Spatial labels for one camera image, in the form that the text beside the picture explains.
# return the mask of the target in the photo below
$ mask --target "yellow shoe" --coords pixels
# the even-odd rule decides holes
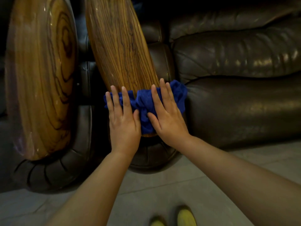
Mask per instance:
[[[197,226],[197,222],[188,206],[179,207],[178,226]]]
[[[166,226],[166,222],[162,217],[156,216],[151,219],[150,226]]]

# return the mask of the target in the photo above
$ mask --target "glossy wood surface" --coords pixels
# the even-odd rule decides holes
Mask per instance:
[[[5,61],[15,148],[38,160],[70,141],[77,61],[74,17],[65,0],[15,0]]]
[[[86,22],[97,67],[110,91],[125,86],[134,95],[159,86],[131,0],[86,0]]]

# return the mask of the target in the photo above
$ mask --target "crumpled fabric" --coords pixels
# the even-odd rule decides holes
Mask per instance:
[[[173,93],[173,96],[175,98],[175,102],[181,112],[183,114],[185,112],[185,99],[187,97],[187,88],[184,84],[178,82],[177,80],[173,80],[170,83],[170,87]],[[157,92],[159,95],[159,98],[162,102],[162,96],[161,96],[161,90],[160,88],[157,88]],[[151,96],[151,90],[150,89],[141,89],[137,92],[137,97],[135,99],[133,91],[129,90],[129,97],[130,102],[132,106],[132,110],[135,111],[136,109],[139,110],[140,115],[140,121],[141,121],[141,133],[142,134],[150,134],[155,131],[153,128],[149,118],[148,113],[153,113],[157,117],[157,113],[155,111],[155,106],[153,104],[153,99]],[[123,107],[123,100],[122,100],[122,93],[118,93],[119,95],[119,102],[121,106]],[[105,102],[105,108],[108,108],[107,106],[107,99],[106,96],[103,96],[104,102]]]

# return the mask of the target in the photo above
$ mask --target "bare skin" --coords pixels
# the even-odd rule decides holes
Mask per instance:
[[[152,86],[155,115],[148,117],[160,138],[202,170],[254,225],[301,225],[301,186],[215,148],[188,133],[169,83],[160,80],[161,103]],[[138,149],[141,127],[122,89],[124,109],[112,87],[106,93],[112,152],[80,186],[48,225],[106,225],[119,187]]]

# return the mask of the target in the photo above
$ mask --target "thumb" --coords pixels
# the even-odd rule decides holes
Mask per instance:
[[[139,117],[139,110],[135,110],[134,113],[133,113],[133,117],[134,117],[134,122],[135,122],[135,125],[136,125],[136,128],[138,130],[141,130],[141,123],[140,123],[140,117]]]
[[[160,124],[158,119],[156,118],[156,116],[152,113],[148,113],[148,118],[153,126],[153,128],[156,130],[156,132],[158,133],[161,130]]]

